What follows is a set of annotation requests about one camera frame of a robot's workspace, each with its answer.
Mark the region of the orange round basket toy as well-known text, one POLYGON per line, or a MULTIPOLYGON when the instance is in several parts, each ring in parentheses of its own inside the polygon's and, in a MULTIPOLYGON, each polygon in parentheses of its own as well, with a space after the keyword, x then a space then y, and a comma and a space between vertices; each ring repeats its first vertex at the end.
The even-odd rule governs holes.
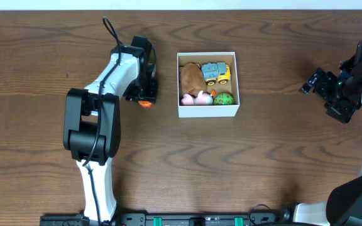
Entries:
POLYGON ((149 101, 145 101, 145 100, 139 100, 138 101, 139 105, 142 106, 143 108, 150 108, 152 106, 152 103, 149 101))

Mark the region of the brown plush toy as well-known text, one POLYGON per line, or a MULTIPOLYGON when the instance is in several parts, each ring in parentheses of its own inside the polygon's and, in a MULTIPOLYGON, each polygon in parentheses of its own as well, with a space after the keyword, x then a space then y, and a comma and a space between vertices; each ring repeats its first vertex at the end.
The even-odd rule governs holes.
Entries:
POLYGON ((206 81, 199 63, 187 63, 180 67, 179 72, 182 94, 196 97, 200 91, 207 92, 206 81))

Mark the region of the pink white pig toy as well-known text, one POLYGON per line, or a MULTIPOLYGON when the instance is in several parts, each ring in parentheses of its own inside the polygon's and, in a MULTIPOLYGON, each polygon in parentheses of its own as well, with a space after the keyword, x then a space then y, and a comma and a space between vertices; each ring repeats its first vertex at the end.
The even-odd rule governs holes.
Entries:
POLYGON ((195 106, 195 105, 212 105, 214 103, 213 96, 202 90, 196 97, 190 94, 184 94, 180 100, 180 105, 183 106, 195 106))

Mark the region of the yellow grey toy truck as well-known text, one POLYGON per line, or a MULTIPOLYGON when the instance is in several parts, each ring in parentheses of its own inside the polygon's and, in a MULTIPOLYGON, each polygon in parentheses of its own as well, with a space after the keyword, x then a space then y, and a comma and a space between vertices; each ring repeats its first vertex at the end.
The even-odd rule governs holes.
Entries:
POLYGON ((231 69, 225 62, 206 63, 201 66, 201 72, 208 86, 224 85, 231 80, 231 69))

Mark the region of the green number ball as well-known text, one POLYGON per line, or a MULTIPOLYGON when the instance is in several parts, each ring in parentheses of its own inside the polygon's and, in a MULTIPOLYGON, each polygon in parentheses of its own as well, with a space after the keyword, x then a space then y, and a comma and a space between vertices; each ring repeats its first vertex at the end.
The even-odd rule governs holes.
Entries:
POLYGON ((235 99, 230 93, 223 92, 216 96, 216 98, 213 101, 213 104, 214 105, 234 105, 235 99))

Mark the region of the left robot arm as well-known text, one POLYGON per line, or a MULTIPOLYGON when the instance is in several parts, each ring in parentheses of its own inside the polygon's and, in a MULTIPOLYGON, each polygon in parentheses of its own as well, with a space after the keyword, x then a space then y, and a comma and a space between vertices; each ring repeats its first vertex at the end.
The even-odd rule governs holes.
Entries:
POLYGON ((116 199, 111 167, 121 140, 119 101, 150 107, 156 102, 155 49, 119 45, 101 74, 83 89, 66 96, 63 145, 71 152, 82 175, 85 210, 64 224, 114 225, 116 199))

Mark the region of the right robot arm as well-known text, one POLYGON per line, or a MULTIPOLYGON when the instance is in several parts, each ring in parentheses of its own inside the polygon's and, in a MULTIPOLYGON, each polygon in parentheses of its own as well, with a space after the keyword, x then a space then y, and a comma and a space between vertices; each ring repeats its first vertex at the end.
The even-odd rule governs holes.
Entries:
MULTIPOLYGON (((335 75, 318 68, 300 90, 316 93, 325 102, 326 114, 346 124, 362 109, 362 40, 339 69, 340 74, 335 75)), ((287 210, 282 224, 362 225, 362 167, 357 178, 333 189, 327 201, 300 203, 287 210)))

